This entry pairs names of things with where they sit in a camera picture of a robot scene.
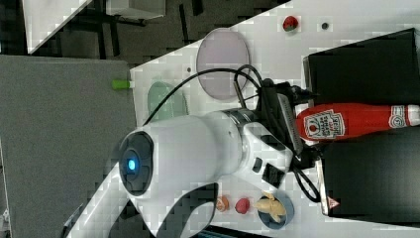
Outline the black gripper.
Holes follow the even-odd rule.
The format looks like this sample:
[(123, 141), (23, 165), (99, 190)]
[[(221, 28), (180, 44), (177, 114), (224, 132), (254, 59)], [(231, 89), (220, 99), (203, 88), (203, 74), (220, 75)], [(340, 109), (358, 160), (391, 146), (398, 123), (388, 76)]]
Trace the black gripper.
[(314, 168), (319, 152), (315, 147), (307, 146), (299, 135), (294, 107), (309, 102), (317, 94), (289, 82), (274, 83), (266, 78), (258, 95), (257, 111), (262, 123), (292, 151), (292, 166), (300, 170)]

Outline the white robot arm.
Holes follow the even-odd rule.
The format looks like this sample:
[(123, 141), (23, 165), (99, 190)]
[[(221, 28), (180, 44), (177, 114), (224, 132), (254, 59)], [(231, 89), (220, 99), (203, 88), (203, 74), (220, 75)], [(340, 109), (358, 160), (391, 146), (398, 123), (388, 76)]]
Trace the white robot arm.
[(287, 211), (274, 196), (307, 152), (294, 105), (312, 93), (265, 79), (254, 110), (234, 108), (149, 123), (120, 146), (117, 174), (155, 238), (190, 238), (214, 217), (219, 180), (234, 176), (262, 192), (258, 212), (276, 223)]

